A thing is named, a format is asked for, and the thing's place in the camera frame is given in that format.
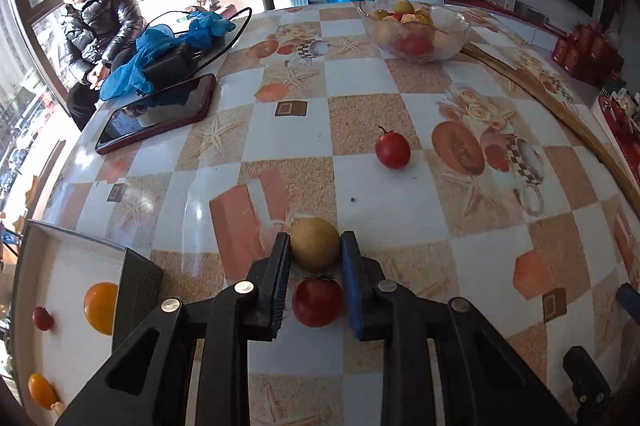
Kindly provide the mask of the seated person black jacket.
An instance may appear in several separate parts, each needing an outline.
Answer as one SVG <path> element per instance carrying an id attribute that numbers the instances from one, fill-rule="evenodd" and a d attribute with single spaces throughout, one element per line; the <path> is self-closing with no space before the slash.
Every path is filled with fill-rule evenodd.
<path id="1" fill-rule="evenodd" d="M 130 60 L 145 28 L 137 0 L 63 0 L 62 29 L 75 84 L 66 106 L 79 129 L 96 111 L 103 81 Z"/>

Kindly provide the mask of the yellow-brown round fruit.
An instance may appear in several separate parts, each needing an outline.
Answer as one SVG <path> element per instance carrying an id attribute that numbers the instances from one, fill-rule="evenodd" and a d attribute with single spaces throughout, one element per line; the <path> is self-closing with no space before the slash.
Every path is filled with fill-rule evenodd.
<path id="1" fill-rule="evenodd" d="M 340 256 L 336 228 L 321 218 L 300 219 L 291 233 L 292 255 L 300 268 L 320 273 L 332 267 Z"/>

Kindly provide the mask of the red cherry tomato middle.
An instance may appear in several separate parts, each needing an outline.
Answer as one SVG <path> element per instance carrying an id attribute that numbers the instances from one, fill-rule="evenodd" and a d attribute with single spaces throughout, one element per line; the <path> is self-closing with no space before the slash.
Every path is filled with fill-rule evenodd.
<path id="1" fill-rule="evenodd" d="M 342 287 L 332 277 L 307 277 L 298 284 L 292 299 L 297 321 L 308 328 L 324 328 L 333 323 L 343 308 Z"/>

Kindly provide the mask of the red cased tablet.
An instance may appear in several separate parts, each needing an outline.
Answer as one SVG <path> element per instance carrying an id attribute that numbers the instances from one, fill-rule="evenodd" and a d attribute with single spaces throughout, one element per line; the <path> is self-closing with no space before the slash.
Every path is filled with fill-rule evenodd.
<path id="1" fill-rule="evenodd" d="M 107 119 L 94 150 L 98 155 L 106 155 L 162 133 L 199 123 L 208 114 L 216 84 L 214 74 L 203 74 L 116 109 Z"/>

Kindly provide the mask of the glass fruit bowl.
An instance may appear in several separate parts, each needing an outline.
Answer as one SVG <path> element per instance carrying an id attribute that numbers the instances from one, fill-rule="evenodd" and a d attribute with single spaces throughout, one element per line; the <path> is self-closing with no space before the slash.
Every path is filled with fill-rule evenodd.
<path id="1" fill-rule="evenodd" d="M 360 0 L 356 8 L 369 38 L 401 60 L 450 60 L 469 40 L 470 22 L 446 6 L 409 0 Z"/>

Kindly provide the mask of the red cherry tomato far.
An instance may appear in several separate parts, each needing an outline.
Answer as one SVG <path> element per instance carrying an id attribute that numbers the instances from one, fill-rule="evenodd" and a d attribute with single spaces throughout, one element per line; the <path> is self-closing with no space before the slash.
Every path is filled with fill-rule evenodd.
<path id="1" fill-rule="evenodd" d="M 378 161 L 390 169 L 401 169 L 408 165 L 411 149 L 408 141 L 395 131 L 380 126 L 382 134 L 376 140 L 374 151 Z"/>

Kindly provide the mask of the grey rimmed white tray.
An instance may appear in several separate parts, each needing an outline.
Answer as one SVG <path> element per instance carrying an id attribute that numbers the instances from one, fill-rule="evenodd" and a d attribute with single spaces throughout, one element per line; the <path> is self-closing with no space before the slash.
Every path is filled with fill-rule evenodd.
<path id="1" fill-rule="evenodd" d="M 67 404 L 112 352 L 157 306 L 163 270 L 134 250 L 53 224 L 29 221 L 17 260 L 11 302 L 14 380 L 24 409 L 38 425 L 56 415 L 32 400 L 28 377 L 39 373 Z M 118 286 L 114 331 L 94 330 L 84 314 L 87 290 Z M 55 325 L 42 332 L 32 311 L 46 308 Z"/>

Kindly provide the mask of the red cherry tomato in tray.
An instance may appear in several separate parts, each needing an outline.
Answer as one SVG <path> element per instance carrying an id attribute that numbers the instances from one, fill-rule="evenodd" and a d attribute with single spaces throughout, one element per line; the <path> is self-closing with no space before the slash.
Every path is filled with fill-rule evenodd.
<path id="1" fill-rule="evenodd" d="M 51 331 L 55 325 L 53 316 L 43 307 L 36 307 L 32 311 L 32 323 L 34 323 L 37 330 L 42 332 Z"/>

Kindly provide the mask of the tan walnut-like fruit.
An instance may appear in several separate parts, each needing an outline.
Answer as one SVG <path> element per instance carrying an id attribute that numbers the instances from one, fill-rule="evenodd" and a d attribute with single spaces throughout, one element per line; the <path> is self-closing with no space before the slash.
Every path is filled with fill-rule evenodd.
<path id="1" fill-rule="evenodd" d="M 51 404 L 50 410 L 57 416 L 60 417 L 66 409 L 66 406 L 63 402 L 56 401 Z"/>

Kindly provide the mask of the orange in tray corner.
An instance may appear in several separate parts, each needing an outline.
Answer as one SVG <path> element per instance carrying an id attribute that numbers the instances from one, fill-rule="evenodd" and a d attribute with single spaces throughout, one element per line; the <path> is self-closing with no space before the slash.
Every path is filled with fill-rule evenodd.
<path id="1" fill-rule="evenodd" d="M 85 294 L 84 314 L 97 332 L 111 336 L 114 331 L 118 286 L 111 282 L 92 285 Z"/>

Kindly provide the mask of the blue plastic bag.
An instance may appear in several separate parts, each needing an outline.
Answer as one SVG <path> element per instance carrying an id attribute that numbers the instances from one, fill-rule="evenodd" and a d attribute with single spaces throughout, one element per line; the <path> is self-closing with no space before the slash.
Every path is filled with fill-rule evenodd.
<path id="1" fill-rule="evenodd" d="M 100 100 L 113 100 L 123 95 L 137 93 L 150 94 L 163 89 L 156 82 L 169 79 L 166 72 L 160 79 L 149 79 L 145 72 L 152 65 L 160 63 L 172 51 L 185 50 L 208 52 L 217 38 L 223 38 L 235 28 L 235 24 L 215 12 L 193 12 L 186 16 L 189 28 L 182 34 L 175 34 L 166 24 L 146 28 L 134 44 L 134 54 L 126 64 L 118 66 L 102 83 Z"/>

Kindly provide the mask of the red gift boxes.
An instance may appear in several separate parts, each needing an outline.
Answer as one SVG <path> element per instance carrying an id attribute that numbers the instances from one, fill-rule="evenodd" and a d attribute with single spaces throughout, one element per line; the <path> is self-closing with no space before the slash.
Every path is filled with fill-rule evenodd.
<path id="1" fill-rule="evenodd" d="M 556 40 L 552 60 L 570 77 L 595 88 L 602 88 L 608 79 L 620 78 L 624 63 L 598 22 L 579 24 L 571 34 Z"/>

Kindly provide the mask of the small orange in tray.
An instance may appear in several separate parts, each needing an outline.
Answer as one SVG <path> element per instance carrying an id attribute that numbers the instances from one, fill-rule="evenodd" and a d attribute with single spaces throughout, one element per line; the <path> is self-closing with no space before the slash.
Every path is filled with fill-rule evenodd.
<path id="1" fill-rule="evenodd" d="M 58 394 L 46 377 L 39 373 L 32 373 L 28 377 L 28 392 L 40 408 L 45 410 L 52 409 L 52 406 L 58 402 Z"/>

